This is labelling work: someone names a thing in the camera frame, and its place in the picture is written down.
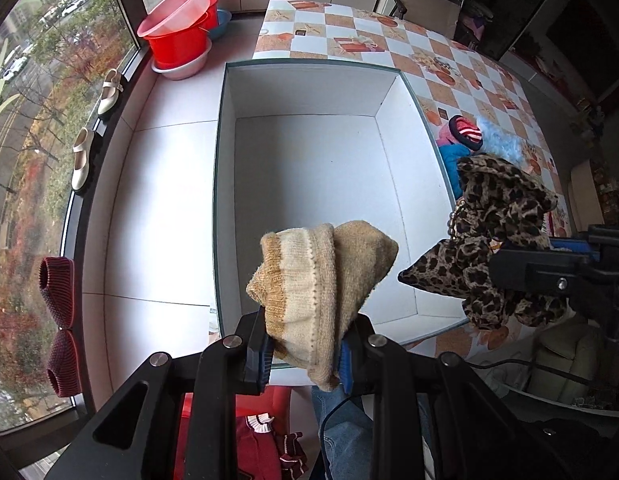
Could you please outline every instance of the black cable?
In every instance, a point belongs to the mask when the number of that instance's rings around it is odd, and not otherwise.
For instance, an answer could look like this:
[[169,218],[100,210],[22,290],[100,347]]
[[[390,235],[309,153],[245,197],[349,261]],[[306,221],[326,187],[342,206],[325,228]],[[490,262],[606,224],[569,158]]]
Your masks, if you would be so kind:
[[325,464],[325,475],[327,475],[327,480],[334,480],[332,476],[332,472],[329,469],[329,460],[327,460],[327,453],[325,452],[325,425],[329,418],[337,412],[338,408],[340,408],[344,403],[348,400],[357,399],[360,395],[355,395],[352,397],[347,397],[345,400],[342,400],[338,403],[338,405],[323,419],[323,424],[320,425],[320,431],[318,431],[318,438],[320,439],[320,451],[323,454],[323,463]]
[[539,365],[538,363],[532,363],[531,361],[524,361],[523,359],[505,359],[503,361],[498,361],[496,363],[491,363],[490,365],[475,365],[474,363],[470,363],[465,361],[472,368],[478,368],[479,370],[487,370],[488,368],[493,368],[498,365],[506,365],[509,363],[517,364],[517,365],[526,365],[534,368],[538,368],[539,370],[543,370],[545,372],[549,372],[550,374],[560,375],[570,381],[574,381],[575,383],[584,384],[585,386],[590,386],[592,381],[588,381],[582,377],[579,377],[574,374],[570,374],[568,372],[564,372],[563,370],[557,370],[556,368],[551,368],[545,365]]

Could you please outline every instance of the window frame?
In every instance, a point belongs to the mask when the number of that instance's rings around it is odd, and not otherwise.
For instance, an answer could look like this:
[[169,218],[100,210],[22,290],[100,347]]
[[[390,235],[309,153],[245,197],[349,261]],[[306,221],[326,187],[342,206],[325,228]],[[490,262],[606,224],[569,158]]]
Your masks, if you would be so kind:
[[[19,0],[0,0],[0,27],[9,12],[14,8]],[[82,269],[84,263],[84,247],[86,244],[86,234],[89,222],[89,215],[94,201],[96,183],[102,167],[102,161],[106,156],[112,136],[115,132],[122,111],[133,92],[134,86],[138,82],[143,70],[147,66],[151,52],[145,40],[136,34],[140,22],[147,16],[143,0],[118,0],[123,17],[136,46],[136,51],[123,70],[129,84],[126,91],[119,97],[122,102],[113,116],[103,123],[96,119],[92,126],[95,132],[102,135],[102,149],[96,156],[92,167],[94,183],[81,196],[71,192],[68,202],[67,215],[62,236],[62,246],[60,254],[71,258],[74,261],[74,291],[75,291],[75,320],[74,337],[78,347],[78,367],[80,380],[83,385],[83,393],[73,397],[74,405],[58,413],[52,413],[41,419],[0,431],[0,465],[6,458],[10,463],[11,473],[15,473],[13,478],[21,478],[17,470],[32,464],[52,452],[61,449],[71,443],[83,426],[96,413],[94,398],[91,393],[89,375],[84,353],[83,324],[82,324]]]

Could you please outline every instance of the white shoe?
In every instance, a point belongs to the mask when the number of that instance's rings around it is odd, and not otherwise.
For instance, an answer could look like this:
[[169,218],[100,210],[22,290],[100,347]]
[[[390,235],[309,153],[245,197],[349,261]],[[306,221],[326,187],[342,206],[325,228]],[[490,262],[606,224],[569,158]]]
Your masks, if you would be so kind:
[[99,117],[109,117],[114,111],[118,97],[122,92],[122,79],[122,74],[115,68],[111,68],[105,76],[105,81],[102,83],[102,92],[100,93],[100,103],[98,104]]
[[93,130],[81,128],[74,142],[74,173],[71,177],[71,187],[74,191],[80,191],[87,182],[90,169],[89,158],[96,136]]

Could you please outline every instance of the white box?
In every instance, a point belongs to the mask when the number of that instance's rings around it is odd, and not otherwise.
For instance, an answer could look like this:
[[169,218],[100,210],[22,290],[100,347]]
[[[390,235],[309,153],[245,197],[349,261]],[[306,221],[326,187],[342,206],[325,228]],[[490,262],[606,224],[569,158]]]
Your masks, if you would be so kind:
[[438,149],[399,70],[339,60],[229,63],[214,179],[214,272],[222,333],[258,306],[245,287],[268,232],[366,220],[398,242],[361,312],[400,343],[466,318],[461,300],[397,275],[448,237],[453,196]]

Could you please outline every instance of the jeans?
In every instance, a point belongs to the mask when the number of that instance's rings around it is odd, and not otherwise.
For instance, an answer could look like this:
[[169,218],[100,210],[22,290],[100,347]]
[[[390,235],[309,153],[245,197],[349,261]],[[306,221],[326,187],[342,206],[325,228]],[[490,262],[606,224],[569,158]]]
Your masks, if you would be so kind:
[[[333,392],[311,391],[318,428],[347,395],[341,385]],[[334,480],[366,480],[371,469],[373,423],[360,397],[344,403],[325,425],[325,453]]]

